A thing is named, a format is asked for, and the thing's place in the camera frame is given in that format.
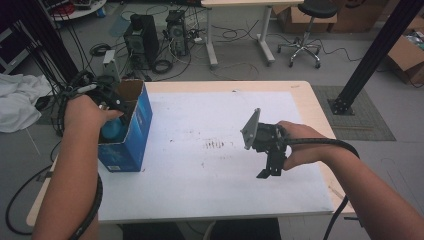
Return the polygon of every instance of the black pole base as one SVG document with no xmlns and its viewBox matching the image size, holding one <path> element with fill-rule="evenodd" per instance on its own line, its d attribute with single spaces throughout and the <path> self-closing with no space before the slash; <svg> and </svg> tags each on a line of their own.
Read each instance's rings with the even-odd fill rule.
<svg viewBox="0 0 424 240">
<path fill-rule="evenodd" d="M 327 102 L 330 105 L 331 112 L 334 115 L 355 116 L 355 111 L 353 111 L 351 106 L 340 109 L 338 104 L 336 104 L 336 99 L 327 99 Z"/>
</svg>

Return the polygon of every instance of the computer tower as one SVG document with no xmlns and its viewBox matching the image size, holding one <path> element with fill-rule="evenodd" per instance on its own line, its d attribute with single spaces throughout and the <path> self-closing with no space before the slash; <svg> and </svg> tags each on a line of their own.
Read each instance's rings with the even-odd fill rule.
<svg viewBox="0 0 424 240">
<path fill-rule="evenodd" d="M 151 69 L 158 51 L 159 40 L 152 15 L 131 15 L 131 24 L 124 33 L 125 44 L 134 69 Z"/>
<path fill-rule="evenodd" d="M 166 18 L 168 35 L 171 40 L 171 52 L 175 56 L 188 54 L 187 31 L 185 26 L 185 11 L 170 10 Z"/>
</svg>

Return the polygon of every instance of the white table leg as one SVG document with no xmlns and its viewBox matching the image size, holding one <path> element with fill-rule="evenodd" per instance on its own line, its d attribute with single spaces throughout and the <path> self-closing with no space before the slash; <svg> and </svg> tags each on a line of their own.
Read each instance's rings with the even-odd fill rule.
<svg viewBox="0 0 424 240">
<path fill-rule="evenodd" d="M 218 60 L 216 59 L 215 50 L 212 44 L 212 19 L 211 19 L 212 8 L 207 10 L 207 37 L 206 37 L 206 49 L 208 50 L 209 62 L 211 67 L 218 66 Z"/>
<path fill-rule="evenodd" d="M 270 66 L 271 63 L 275 62 L 275 58 L 272 55 L 271 50 L 269 50 L 268 44 L 265 41 L 266 34 L 268 32 L 269 19 L 271 17 L 271 10 L 272 6 L 265 7 L 262 33 L 257 35 L 259 45 L 261 46 L 262 51 L 265 53 L 266 59 L 268 60 L 268 66 Z"/>
</svg>

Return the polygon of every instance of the black chair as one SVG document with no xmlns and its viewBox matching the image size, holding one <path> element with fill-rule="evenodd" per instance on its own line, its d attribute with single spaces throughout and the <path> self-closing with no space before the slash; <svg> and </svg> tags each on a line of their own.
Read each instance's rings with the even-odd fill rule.
<svg viewBox="0 0 424 240">
<path fill-rule="evenodd" d="M 289 44 L 278 44 L 278 52 L 281 52 L 281 47 L 294 47 L 297 50 L 293 53 L 290 58 L 289 67 L 293 66 L 293 62 L 297 54 L 302 51 L 307 52 L 313 58 L 315 58 L 315 68 L 321 67 L 321 62 L 319 57 L 317 56 L 321 45 L 316 44 L 307 44 L 309 34 L 311 32 L 312 24 L 315 18 L 331 18 L 337 13 L 337 6 L 331 2 L 330 0 L 305 0 L 302 4 L 297 6 L 301 12 L 306 15 L 311 16 L 311 20 L 309 22 L 308 28 L 306 32 L 303 34 L 303 38 L 296 37 L 293 43 Z"/>
</svg>

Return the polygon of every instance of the gray floor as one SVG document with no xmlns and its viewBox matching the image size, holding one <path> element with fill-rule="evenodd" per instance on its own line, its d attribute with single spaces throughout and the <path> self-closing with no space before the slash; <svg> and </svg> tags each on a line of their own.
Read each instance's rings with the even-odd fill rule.
<svg viewBox="0 0 424 240">
<path fill-rule="evenodd" d="M 95 15 L 86 16 L 74 22 L 82 45 L 88 54 L 88 50 L 94 44 L 105 42 L 110 45 L 122 42 L 122 39 L 110 37 L 108 31 L 115 22 L 119 13 L 125 6 L 108 5 L 108 16 L 103 19 Z M 233 22 L 219 22 L 215 17 L 214 24 L 228 28 L 243 28 L 253 26 L 256 19 L 247 16 L 234 17 Z M 252 33 L 258 33 L 260 23 L 255 26 Z M 352 59 L 362 57 L 373 38 L 378 32 L 376 27 L 370 33 L 364 34 L 312 34 L 311 38 L 320 38 L 326 51 L 344 47 Z M 216 35 L 221 30 L 214 30 Z M 75 44 L 69 37 L 66 28 L 62 29 L 62 36 L 66 46 L 76 63 L 80 65 L 80 58 Z M 281 33 L 275 21 L 270 22 L 269 33 Z M 293 39 L 294 35 L 285 34 L 286 38 Z M 283 49 L 277 54 L 277 44 L 282 41 L 277 36 L 268 36 L 268 43 L 274 52 L 276 62 L 267 67 L 264 56 L 259 50 L 256 41 L 249 38 L 231 43 L 216 43 L 215 50 L 218 57 L 219 68 L 212 73 L 209 69 L 206 49 L 203 45 L 197 45 L 192 52 L 192 65 L 179 77 L 172 81 L 219 81 L 225 80 L 220 76 L 242 80 L 306 80 L 312 85 L 344 86 L 349 80 L 359 62 L 350 62 L 342 51 L 326 55 L 321 52 L 322 67 L 314 68 L 313 60 L 307 55 L 301 55 L 296 59 L 292 68 L 288 67 L 288 59 L 292 52 Z M 121 66 L 125 57 L 118 58 Z M 102 59 L 93 59 L 92 66 L 96 73 L 101 73 Z M 164 76 L 155 76 L 153 79 L 169 77 L 180 73 L 185 67 L 184 63 L 176 63 L 173 70 Z M 378 69 L 385 70 L 388 67 L 382 63 Z M 31 59 L 25 60 L 14 73 L 27 75 L 39 75 L 40 71 L 35 67 Z M 424 130 L 421 125 L 424 122 L 422 103 L 424 102 L 424 88 L 416 89 L 406 85 L 392 72 L 376 72 L 365 86 L 365 89 L 380 114 L 393 132 L 397 141 L 394 142 L 371 142 L 349 141 L 357 148 L 362 159 L 381 178 L 394 187 L 405 197 L 422 215 L 424 214 Z M 32 175 L 42 168 L 51 164 L 50 152 L 60 139 L 55 136 L 51 126 L 33 125 L 25 130 L 15 133 L 0 133 L 0 215 L 4 216 L 7 204 L 19 187 Z M 13 225 L 21 231 L 31 231 L 26 226 L 25 219 L 28 211 L 41 187 L 41 182 L 33 181 L 25 188 L 11 211 Z M 282 239 L 321 239 L 329 217 L 286 217 L 280 218 Z M 191 223 L 198 231 L 205 231 L 208 223 Z M 187 239 L 201 239 L 202 237 L 191 231 L 185 222 L 179 223 Z M 101 239 L 120 239 L 121 230 L 115 225 L 101 226 Z M 29 239 L 29 236 L 18 236 L 8 230 L 4 217 L 0 219 L 0 239 Z M 340 218 L 334 225 L 330 239 L 368 239 L 365 231 L 356 221 L 346 221 Z"/>
</svg>

